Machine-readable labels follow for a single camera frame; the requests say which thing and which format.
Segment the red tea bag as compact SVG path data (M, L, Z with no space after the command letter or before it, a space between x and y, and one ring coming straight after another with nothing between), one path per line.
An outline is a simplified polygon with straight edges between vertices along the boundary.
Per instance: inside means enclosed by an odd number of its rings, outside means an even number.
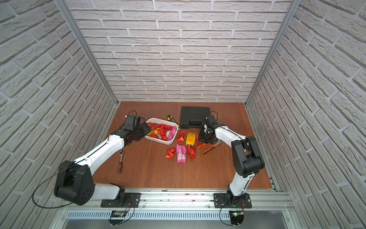
M197 147L197 148L200 148L202 145L204 145L204 143L202 143L202 142L199 140L199 135L197 135L197 137L196 137L196 147Z
M168 148L168 152L166 154L166 158L173 158L174 157L174 154L176 152L176 149L175 148Z
M196 147L192 146L192 145L188 145L187 146L187 149L188 149L188 156L194 160L195 158L195 153L196 153Z
M185 136L186 136L186 132L185 131L179 132L178 133L178 137L177 137L177 143L184 142Z

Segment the yellow tea bag packet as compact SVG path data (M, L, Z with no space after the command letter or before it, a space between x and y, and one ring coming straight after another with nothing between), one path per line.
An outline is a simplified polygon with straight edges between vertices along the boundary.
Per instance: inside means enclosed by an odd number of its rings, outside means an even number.
M185 144L186 145L189 145L189 146L194 146L195 145L195 142L196 142L196 134L189 133L187 135Z

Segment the pink tea bag packet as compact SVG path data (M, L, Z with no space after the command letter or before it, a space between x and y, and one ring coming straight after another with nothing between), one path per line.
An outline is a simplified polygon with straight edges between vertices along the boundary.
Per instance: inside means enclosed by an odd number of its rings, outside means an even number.
M186 146L177 145L176 152L177 152L177 162L185 163L186 162Z

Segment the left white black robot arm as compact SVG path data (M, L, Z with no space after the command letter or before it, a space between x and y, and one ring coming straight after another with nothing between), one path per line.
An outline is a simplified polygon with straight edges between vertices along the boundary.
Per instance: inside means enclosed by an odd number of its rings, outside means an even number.
M76 205L92 200L125 203L124 188L93 181L97 169L117 151L137 142L151 132L145 119L128 115L119 129L113 131L101 144L74 161L64 161L59 166L54 195Z

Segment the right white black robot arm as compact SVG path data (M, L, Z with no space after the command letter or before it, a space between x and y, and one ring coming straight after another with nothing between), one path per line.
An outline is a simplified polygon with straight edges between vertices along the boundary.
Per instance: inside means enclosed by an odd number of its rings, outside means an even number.
M235 175L227 188L226 203L234 205L245 199L252 179L265 168L256 138L240 135L224 124L218 124L215 117L210 115L205 118L199 141L214 147L218 143L225 143L231 147Z

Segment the yellow tea bag in box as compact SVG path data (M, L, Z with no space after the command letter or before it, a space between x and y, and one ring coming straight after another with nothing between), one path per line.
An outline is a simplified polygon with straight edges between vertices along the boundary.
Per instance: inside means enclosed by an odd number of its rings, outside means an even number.
M147 134L148 137L152 137L152 138L156 138L159 139L160 138L160 134L158 130L153 130L150 133Z

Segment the white plastic storage box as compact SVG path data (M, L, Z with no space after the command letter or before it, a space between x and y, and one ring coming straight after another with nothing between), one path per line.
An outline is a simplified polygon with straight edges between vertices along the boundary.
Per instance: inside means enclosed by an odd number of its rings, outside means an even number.
M156 139L156 138L152 138L152 137L148 137L147 135L145 136L146 139L154 141L154 142L158 142L158 143L162 143L165 145L171 145L177 135L178 135L178 126L172 122L169 122L167 120L163 120L163 119L159 119L159 118L150 118L146 121L147 125L150 126L150 128L153 130L158 130L159 134L160 134L160 138ZM170 133L170 130L176 127L177 131L176 134L174 136L174 139L172 141L168 141L168 135Z

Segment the black plastic tool case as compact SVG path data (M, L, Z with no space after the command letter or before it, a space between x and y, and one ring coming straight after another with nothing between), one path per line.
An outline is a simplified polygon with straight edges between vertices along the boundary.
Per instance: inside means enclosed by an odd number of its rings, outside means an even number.
M205 125L205 118L209 114L210 108L208 107L183 106L179 126L181 129L201 129Z

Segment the right controller board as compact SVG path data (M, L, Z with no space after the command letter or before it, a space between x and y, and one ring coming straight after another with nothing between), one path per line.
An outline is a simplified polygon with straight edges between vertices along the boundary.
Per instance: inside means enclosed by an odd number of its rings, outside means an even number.
M244 212L243 211L229 211L230 225L233 227L240 227L244 221Z

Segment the controller board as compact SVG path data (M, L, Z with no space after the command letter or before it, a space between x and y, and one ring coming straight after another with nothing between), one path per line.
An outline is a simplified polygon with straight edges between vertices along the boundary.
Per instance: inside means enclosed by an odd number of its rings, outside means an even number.
M244 212L243 211L229 211L230 225L233 227L240 227L244 221Z
M112 226L118 226L128 220L129 213L121 210L113 210L110 214L109 223Z

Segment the orange handled pliers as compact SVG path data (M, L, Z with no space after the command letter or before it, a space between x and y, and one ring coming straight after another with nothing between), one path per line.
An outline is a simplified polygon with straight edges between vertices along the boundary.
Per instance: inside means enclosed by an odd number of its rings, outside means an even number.
M215 143L213 143L209 148L207 148L205 151L203 151L202 154L204 155L204 154L208 153L209 151L211 151L212 149L216 148L220 144L222 144L222 140L219 139ZM208 143L203 143L202 145L198 146L197 149L203 148L206 145L208 145Z

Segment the red handled ratchet wrench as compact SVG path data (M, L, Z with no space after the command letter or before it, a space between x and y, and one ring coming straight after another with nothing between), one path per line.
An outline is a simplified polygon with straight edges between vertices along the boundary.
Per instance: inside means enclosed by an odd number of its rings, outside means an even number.
M122 168L123 168L123 156L124 156L124 150L121 149L119 151L119 155L120 155L120 161L119 161L119 165L118 165L118 173L122 172Z

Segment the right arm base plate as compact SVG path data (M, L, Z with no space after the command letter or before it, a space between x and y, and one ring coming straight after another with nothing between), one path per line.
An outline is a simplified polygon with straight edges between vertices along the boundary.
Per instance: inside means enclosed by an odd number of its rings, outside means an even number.
M236 208L251 209L252 203L248 193L241 196L231 196L228 193L214 193L213 194L214 206L217 209L220 208Z

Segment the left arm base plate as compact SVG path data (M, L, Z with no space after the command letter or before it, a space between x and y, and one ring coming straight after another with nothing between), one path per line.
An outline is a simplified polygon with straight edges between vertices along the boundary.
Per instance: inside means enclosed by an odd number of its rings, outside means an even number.
M118 194L114 200L102 200L101 208L126 208L131 205L131 208L138 208L141 198L141 193L122 193Z

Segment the aluminium front rail frame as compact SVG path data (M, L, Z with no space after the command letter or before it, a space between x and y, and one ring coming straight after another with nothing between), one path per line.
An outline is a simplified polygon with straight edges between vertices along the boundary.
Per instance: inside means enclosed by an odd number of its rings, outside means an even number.
M129 213L127 221L147 220L222 220L228 222L229 211L243 211L246 217L251 212L279 212L290 220L294 207L284 192L274 190L249 190L252 208L220 208L214 206L214 193L224 193L219 189L127 189L126 192L141 193L138 208L101 208L101 201L91 201L83 206L69 205L58 210L55 221L72 219L101 219L108 221L113 210Z

